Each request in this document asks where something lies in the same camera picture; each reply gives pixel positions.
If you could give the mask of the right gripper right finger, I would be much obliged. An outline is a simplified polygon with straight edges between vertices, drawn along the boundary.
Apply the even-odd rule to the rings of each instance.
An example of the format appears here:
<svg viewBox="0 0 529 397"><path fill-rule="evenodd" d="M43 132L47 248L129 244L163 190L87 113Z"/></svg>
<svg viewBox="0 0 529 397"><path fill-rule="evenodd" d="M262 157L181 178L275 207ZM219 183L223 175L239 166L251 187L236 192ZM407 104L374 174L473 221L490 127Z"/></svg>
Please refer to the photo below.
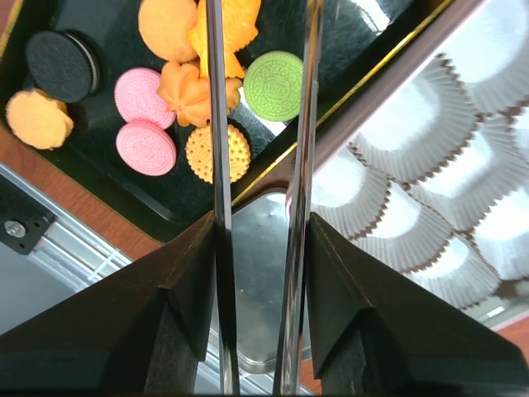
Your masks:
<svg viewBox="0 0 529 397"><path fill-rule="evenodd" d="M348 242L317 214L307 241L312 364L329 396L525 396L507 339Z"/></svg>

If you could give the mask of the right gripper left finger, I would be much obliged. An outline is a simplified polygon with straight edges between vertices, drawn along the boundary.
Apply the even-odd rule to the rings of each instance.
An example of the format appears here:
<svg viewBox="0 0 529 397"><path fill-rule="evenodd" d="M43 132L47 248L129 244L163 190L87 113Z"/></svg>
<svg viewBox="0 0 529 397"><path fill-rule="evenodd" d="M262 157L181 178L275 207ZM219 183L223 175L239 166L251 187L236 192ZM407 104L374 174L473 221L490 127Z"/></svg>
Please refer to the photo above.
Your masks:
<svg viewBox="0 0 529 397"><path fill-rule="evenodd" d="M214 217L6 332L4 396L193 393L213 295Z"/></svg>

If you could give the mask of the silver metal tongs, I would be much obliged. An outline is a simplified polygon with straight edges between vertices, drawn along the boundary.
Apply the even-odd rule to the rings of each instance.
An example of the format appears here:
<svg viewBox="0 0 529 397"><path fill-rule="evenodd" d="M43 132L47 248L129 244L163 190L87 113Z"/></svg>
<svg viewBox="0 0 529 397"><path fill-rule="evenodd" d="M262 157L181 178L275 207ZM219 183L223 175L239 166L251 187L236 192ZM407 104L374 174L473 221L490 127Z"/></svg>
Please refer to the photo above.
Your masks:
<svg viewBox="0 0 529 397"><path fill-rule="evenodd" d="M284 296L279 330L273 392L299 391L299 365L305 297L305 245L311 210L316 137L318 70L321 58L322 1L309 1L303 53L303 89L289 215ZM231 186L226 118L225 59L222 4L206 3L207 61L212 108L212 180L214 185L214 244L220 353L220 386L225 395L238 395L239 365L236 349L235 272L232 248Z"/></svg>

